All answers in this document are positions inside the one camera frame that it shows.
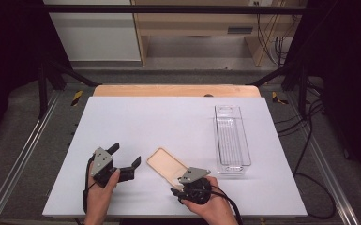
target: white cabinet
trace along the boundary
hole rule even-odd
[[[128,0],[44,0],[45,4],[130,5]],[[141,61],[133,15],[51,13],[71,62]]]

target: person's right hand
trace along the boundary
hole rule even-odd
[[[209,181],[213,191],[221,193],[220,190],[215,188],[218,187],[218,180],[215,177],[206,176],[205,178]],[[238,224],[228,201],[218,195],[212,194],[206,204],[196,204],[188,200],[182,200],[181,202],[189,211],[206,220],[209,225]]]

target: hand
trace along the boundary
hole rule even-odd
[[[89,173],[93,166],[93,162],[90,164]],[[89,193],[87,196],[87,213],[84,219],[85,225],[100,225],[103,224],[107,215],[108,206],[110,205],[113,189],[119,180],[120,171],[117,169],[110,177],[105,188],[95,184],[95,180],[92,176],[88,178]]]
[[[212,186],[212,190],[221,193],[220,190],[214,188],[218,187],[218,180],[215,177],[206,176],[205,178]],[[238,224],[228,201],[218,195],[212,194],[206,204],[196,204],[188,200],[182,200],[181,202],[189,211],[198,214],[210,225]]]

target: transparent plastic box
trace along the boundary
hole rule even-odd
[[[244,174],[251,162],[239,106],[215,106],[214,127],[218,172]]]

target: table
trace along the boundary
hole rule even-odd
[[[163,90],[169,90],[170,94],[165,97]],[[183,96],[171,96],[177,91]],[[242,97],[218,97],[229,92],[242,93]],[[215,97],[198,97],[205,94]],[[251,165],[245,176],[238,179],[219,177],[215,171],[213,115],[214,106],[222,104],[239,105],[244,120]],[[108,149],[114,143],[121,145],[113,156],[114,166],[129,166],[138,156],[142,156],[142,164],[136,170],[134,180],[120,183],[115,189],[109,217],[197,217],[177,201],[170,192],[170,184],[145,162],[159,147],[164,147],[188,166],[211,170],[244,217],[298,217],[307,214],[265,99],[260,97],[255,87],[98,87],[87,102],[46,203],[44,216],[84,217],[82,191],[86,162],[97,147]]]

